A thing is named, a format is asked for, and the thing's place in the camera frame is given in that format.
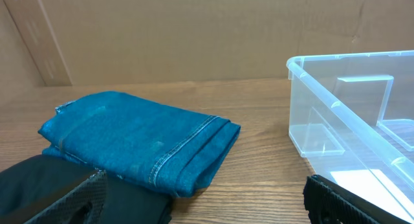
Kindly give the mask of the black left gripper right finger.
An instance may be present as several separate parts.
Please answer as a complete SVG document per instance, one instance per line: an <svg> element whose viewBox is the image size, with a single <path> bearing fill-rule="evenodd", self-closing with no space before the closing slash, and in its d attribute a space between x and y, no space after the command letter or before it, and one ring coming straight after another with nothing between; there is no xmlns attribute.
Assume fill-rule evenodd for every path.
<svg viewBox="0 0 414 224"><path fill-rule="evenodd" d="M303 198L312 224L409 224L320 175L307 177Z"/></svg>

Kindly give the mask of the black garment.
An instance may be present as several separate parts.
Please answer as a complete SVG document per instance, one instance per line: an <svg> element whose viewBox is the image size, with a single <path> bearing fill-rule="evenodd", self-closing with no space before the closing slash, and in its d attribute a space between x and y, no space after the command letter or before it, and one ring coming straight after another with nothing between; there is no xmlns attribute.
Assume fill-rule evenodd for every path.
<svg viewBox="0 0 414 224"><path fill-rule="evenodd" d="M93 171L59 157L37 155L1 172L1 217L25 208ZM173 199L107 176L101 224L167 224Z"/></svg>

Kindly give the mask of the blue denim jeans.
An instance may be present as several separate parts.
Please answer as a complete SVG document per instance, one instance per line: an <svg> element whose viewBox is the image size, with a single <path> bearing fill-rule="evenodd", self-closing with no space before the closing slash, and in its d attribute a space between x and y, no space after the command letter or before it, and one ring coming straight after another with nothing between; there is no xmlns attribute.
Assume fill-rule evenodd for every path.
<svg viewBox="0 0 414 224"><path fill-rule="evenodd" d="M46 155L191 197L210 185L240 130L222 117L105 91L58 106L39 133L50 142Z"/></svg>

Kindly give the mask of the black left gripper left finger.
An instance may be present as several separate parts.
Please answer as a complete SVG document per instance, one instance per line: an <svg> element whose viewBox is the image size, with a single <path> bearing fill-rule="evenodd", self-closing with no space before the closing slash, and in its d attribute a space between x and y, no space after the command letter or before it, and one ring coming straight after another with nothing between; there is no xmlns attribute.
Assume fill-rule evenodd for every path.
<svg viewBox="0 0 414 224"><path fill-rule="evenodd" d="M1 217L1 223L98 223L107 197L107 174L93 170L62 189Z"/></svg>

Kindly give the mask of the clear plastic storage bin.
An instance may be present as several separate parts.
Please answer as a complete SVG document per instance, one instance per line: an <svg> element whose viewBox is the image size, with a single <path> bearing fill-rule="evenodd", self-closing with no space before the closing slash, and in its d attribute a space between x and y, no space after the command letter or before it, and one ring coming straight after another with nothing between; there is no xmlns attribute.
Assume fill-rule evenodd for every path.
<svg viewBox="0 0 414 224"><path fill-rule="evenodd" d="M314 172L413 221L413 52L295 56L289 137Z"/></svg>

